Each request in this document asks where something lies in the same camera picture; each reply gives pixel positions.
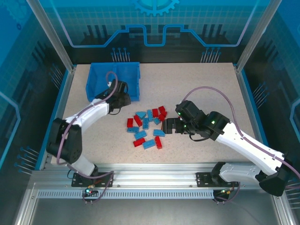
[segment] red plastic brick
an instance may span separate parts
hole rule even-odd
[[[158,149],[162,149],[163,146],[162,146],[162,144],[161,144],[161,141],[160,141],[159,136],[156,136],[156,137],[154,138],[154,140],[155,140],[156,147],[157,147]]]
[[[164,111],[164,112],[160,112],[164,117],[167,117],[167,112],[166,111]]]
[[[137,146],[142,145],[144,142],[146,142],[146,141],[145,141],[145,138],[141,138],[141,139],[139,139],[139,140],[134,141],[134,142],[133,142],[133,145],[134,145],[135,147],[137,147]]]
[[[165,117],[164,117],[163,114],[160,114],[160,115],[158,116],[158,119],[159,119],[160,121],[162,121],[162,122],[165,121]]]
[[[135,119],[135,121],[139,127],[141,127],[143,125],[143,123],[138,115],[135,115],[133,118]]]
[[[158,110],[160,111],[160,113],[162,114],[163,112],[165,112],[165,108],[163,106],[159,107]]]
[[[158,109],[152,109],[153,117],[158,117]]]
[[[133,118],[128,118],[127,119],[127,128],[132,128],[133,127]]]

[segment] blue plastic brick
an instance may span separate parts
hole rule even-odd
[[[142,128],[144,130],[148,130],[149,129],[149,119],[148,118],[144,118],[142,120]]]
[[[127,132],[128,133],[133,133],[133,134],[137,134],[140,131],[139,127],[131,127],[131,128],[127,128]]]
[[[157,129],[155,129],[155,130],[153,131],[153,135],[154,135],[154,136],[164,137],[164,136],[165,136],[165,133],[164,133],[162,130],[157,130]]]
[[[138,140],[138,139],[141,139],[143,137],[147,136],[146,134],[146,131],[142,130],[141,132],[135,134],[135,138]]]
[[[141,119],[144,119],[146,117],[146,112],[136,112],[136,115],[138,115]]]
[[[91,102],[95,96],[108,89],[106,73],[113,71],[118,75],[118,80],[128,85],[128,94],[131,101],[140,100],[140,63],[139,62],[94,62],[90,65],[89,77],[86,84],[86,94]],[[109,74],[108,81],[113,81],[113,74]]]
[[[153,121],[152,110],[151,109],[147,110],[147,114],[148,114],[148,120],[149,120],[149,122],[152,122]]]
[[[155,141],[154,141],[154,139],[152,139],[150,141],[146,141],[142,144],[142,146],[144,147],[144,149],[151,148],[151,147],[155,146]]]
[[[158,119],[158,118],[154,118],[154,123],[156,124],[156,125],[158,125],[158,124],[160,124],[160,120]]]

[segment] blue plastic bin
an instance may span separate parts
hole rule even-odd
[[[139,62],[105,62],[91,63],[88,81],[86,84],[86,94],[91,102],[95,96],[108,88],[105,79],[106,73],[113,71],[117,74],[118,80],[128,84],[128,94],[131,101],[140,100],[139,79],[140,63]],[[114,75],[110,74],[109,81],[114,79]]]

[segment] toy block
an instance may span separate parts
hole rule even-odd
[[[142,146],[144,147],[144,149],[148,149],[151,148],[155,145],[155,141],[152,139],[150,141],[146,141],[142,144]]]
[[[142,126],[143,123],[138,115],[135,115],[133,118],[135,119],[135,121],[139,127]]]
[[[165,133],[164,133],[162,130],[155,129],[155,130],[153,131],[153,135],[154,135],[154,136],[164,137],[164,136],[165,136]]]
[[[148,118],[144,118],[142,120],[142,128],[144,130],[148,130],[149,129],[149,119]]]
[[[127,128],[127,132],[128,133],[137,134],[139,131],[140,131],[139,127],[130,127],[130,128]]]
[[[138,139],[141,139],[145,136],[147,136],[146,131],[142,130],[139,133],[135,134],[135,139],[138,140]]]
[[[159,136],[156,136],[156,137],[154,138],[154,140],[155,140],[156,147],[157,147],[158,149],[162,149],[162,148],[163,148],[163,145],[161,144],[161,141],[160,141]]]

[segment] gear logo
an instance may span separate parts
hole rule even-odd
[[[0,0],[0,7],[6,7],[14,20],[20,23],[25,19],[28,9],[26,0]]]
[[[178,4],[179,0],[133,0],[135,9],[153,16],[169,13],[169,9],[174,9],[176,3]]]

